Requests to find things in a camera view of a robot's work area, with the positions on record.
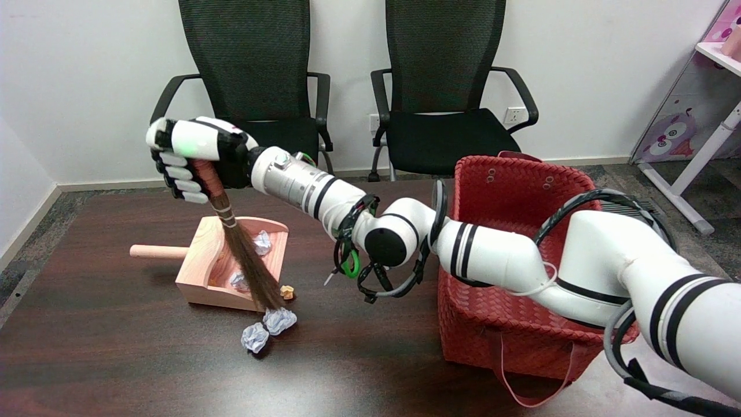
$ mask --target crumpled paper ball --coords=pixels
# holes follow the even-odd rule
[[[237,291],[247,292],[250,291],[250,287],[247,286],[247,281],[242,272],[237,271],[229,278],[229,284],[234,287]]]
[[[280,287],[280,296],[284,300],[293,300],[293,287],[290,285]]]
[[[268,331],[257,322],[242,332],[242,347],[253,353],[260,353],[265,344],[268,343]]]
[[[273,244],[270,241],[270,235],[265,230],[261,230],[260,233],[255,236],[253,242],[255,243],[255,252],[260,256],[267,255],[273,248]]]
[[[293,312],[283,307],[277,310],[266,310],[265,316],[262,318],[262,322],[265,323],[268,332],[273,336],[281,334],[283,330],[293,326],[297,320]]]

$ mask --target gray carpet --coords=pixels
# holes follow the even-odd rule
[[[682,172],[686,162],[654,164],[655,169],[670,183]],[[703,237],[656,190],[638,168],[632,165],[592,165],[580,167],[589,174],[597,187],[615,188],[641,198],[651,198],[666,213],[668,225],[679,244],[681,255],[698,269],[721,277],[741,275],[741,160],[713,161],[690,185],[683,197],[716,229]],[[415,180],[429,176],[402,176]],[[365,178],[347,179],[362,183]],[[85,203],[94,195],[134,192],[168,192],[162,189],[86,191],[64,193],[54,203],[39,227],[21,251],[0,275],[0,327],[9,317],[33,279],[75,220]]]

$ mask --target chair leg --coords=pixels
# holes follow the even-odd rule
[[[332,166],[332,159],[329,157],[327,151],[321,150],[322,155],[325,156],[325,162],[327,163],[327,172],[334,175],[334,167]]]
[[[378,158],[381,155],[383,145],[376,148],[376,153],[373,155],[373,165],[370,166],[370,174],[368,175],[369,183],[377,183],[381,180],[381,176],[378,175]]]
[[[388,161],[388,170],[391,175],[391,181],[396,181],[396,169],[393,168],[391,161]]]

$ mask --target mesh backrest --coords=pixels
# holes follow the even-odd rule
[[[179,0],[217,118],[309,116],[309,0]]]
[[[505,0],[386,0],[391,109],[478,108],[505,18]]]

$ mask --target white shelf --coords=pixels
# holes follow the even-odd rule
[[[732,71],[737,76],[741,76],[741,62],[720,53],[720,47],[722,46],[723,42],[700,42],[695,46],[695,49],[702,55],[722,65],[725,69]]]

